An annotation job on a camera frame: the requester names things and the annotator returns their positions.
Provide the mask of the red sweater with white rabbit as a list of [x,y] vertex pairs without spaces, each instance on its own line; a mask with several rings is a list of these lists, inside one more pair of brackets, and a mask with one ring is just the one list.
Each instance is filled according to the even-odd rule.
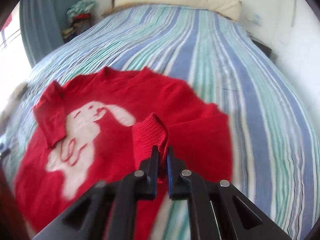
[[228,116],[185,81],[141,71],[53,81],[33,109],[37,129],[18,174],[20,211],[40,232],[100,180],[121,180],[159,150],[157,198],[137,206],[135,239],[148,239],[167,192],[169,146],[187,168],[213,182],[232,177]]

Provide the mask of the person's red orange clothing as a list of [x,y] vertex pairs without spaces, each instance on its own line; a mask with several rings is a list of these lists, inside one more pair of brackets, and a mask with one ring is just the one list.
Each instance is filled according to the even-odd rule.
[[1,167],[1,239],[30,239]]

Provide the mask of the pile of clothes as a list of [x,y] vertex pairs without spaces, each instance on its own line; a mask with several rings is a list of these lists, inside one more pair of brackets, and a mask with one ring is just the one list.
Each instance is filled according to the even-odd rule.
[[78,1],[67,10],[69,28],[61,31],[64,43],[84,33],[94,25],[96,1]]

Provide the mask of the patterned beige cushion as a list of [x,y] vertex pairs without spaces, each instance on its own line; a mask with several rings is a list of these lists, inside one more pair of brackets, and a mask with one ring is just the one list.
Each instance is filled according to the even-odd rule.
[[10,117],[13,115],[15,109],[20,103],[20,100],[28,87],[27,82],[20,83],[13,93],[9,96],[9,101],[4,109],[1,111],[1,133],[4,133]]

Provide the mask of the blue green striped bedspread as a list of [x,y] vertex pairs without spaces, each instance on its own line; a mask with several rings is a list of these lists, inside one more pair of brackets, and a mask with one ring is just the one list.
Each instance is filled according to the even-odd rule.
[[51,81],[64,84],[104,66],[185,80],[229,116],[235,186],[292,238],[319,217],[319,139],[287,78],[243,27],[214,12],[142,5],[116,12],[52,51],[32,70],[4,143],[12,184],[36,128],[32,113]]

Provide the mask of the blue grey curtain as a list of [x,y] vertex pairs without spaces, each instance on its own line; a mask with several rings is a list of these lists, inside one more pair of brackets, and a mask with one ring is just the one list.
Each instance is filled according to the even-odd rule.
[[67,10],[80,0],[20,0],[20,30],[31,67],[64,44]]

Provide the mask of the wall socket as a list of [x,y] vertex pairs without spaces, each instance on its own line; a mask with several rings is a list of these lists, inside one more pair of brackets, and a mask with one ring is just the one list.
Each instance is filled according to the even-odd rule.
[[258,14],[247,14],[246,20],[248,20],[254,25],[261,26],[261,17]]

